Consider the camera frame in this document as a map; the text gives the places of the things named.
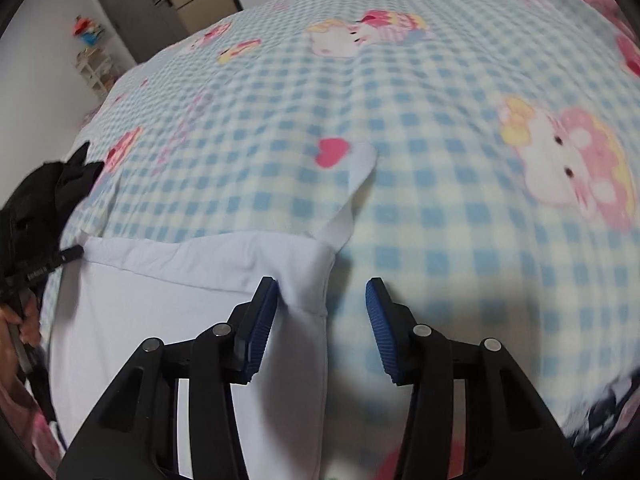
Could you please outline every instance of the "door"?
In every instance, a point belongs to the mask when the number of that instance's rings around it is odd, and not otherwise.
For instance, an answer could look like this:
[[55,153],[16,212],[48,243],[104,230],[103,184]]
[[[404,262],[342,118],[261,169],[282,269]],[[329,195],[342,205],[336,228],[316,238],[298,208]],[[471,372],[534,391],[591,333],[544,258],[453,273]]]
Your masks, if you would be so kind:
[[188,36],[167,0],[98,0],[138,63]]

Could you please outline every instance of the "white wall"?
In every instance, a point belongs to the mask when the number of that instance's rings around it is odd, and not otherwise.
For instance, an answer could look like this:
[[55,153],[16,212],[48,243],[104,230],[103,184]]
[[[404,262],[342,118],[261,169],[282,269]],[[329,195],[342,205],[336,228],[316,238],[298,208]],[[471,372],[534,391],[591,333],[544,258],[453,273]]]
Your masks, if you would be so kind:
[[[0,205],[31,170],[67,154],[98,104],[74,68],[78,14],[113,30],[97,0],[25,0],[0,38]],[[106,47],[133,66],[117,36]]]

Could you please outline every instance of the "white strap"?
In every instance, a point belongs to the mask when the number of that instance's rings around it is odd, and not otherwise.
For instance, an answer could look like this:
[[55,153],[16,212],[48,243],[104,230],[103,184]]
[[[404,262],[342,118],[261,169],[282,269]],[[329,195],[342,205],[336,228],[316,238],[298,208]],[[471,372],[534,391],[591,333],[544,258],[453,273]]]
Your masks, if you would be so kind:
[[314,238],[329,245],[336,253],[343,248],[353,234],[353,195],[376,167],[378,154],[368,142],[351,145],[349,154],[349,198],[340,210],[322,227]]

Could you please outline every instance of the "bed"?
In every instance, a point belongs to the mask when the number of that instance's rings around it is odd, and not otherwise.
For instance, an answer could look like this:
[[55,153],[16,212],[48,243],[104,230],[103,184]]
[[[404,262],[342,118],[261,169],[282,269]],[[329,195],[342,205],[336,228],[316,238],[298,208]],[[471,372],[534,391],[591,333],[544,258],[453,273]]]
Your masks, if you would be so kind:
[[117,83],[76,140],[106,166],[62,245],[314,232],[347,196],[348,145],[370,142],[329,284],[321,478],[373,479],[402,438],[373,276],[447,337],[503,341],[564,424],[640,364],[640,79],[621,34],[581,0],[240,12]]

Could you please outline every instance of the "gingham pattern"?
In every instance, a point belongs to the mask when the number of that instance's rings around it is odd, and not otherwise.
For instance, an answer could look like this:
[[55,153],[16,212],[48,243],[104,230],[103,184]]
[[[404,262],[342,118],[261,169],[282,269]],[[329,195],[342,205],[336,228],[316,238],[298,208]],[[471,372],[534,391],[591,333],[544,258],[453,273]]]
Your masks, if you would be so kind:
[[[433,39],[353,59],[311,53],[309,24],[369,9],[420,14]],[[63,245],[80,229],[165,242],[313,232],[347,193],[343,164],[315,165],[319,138],[372,142],[377,171],[330,283],[324,476],[372,478],[401,439],[408,391],[383,373],[364,308],[372,276],[450,338],[503,340],[560,421],[640,361],[639,221],[621,234],[536,202],[499,135],[507,95],[555,112],[579,106],[616,132],[638,178],[640,80],[595,10],[580,0],[281,0],[226,20],[226,34],[195,53],[167,49],[132,70],[82,131],[76,144],[91,140],[96,159],[143,128]],[[260,47],[216,63],[256,38]],[[45,337],[57,289],[50,280]]]

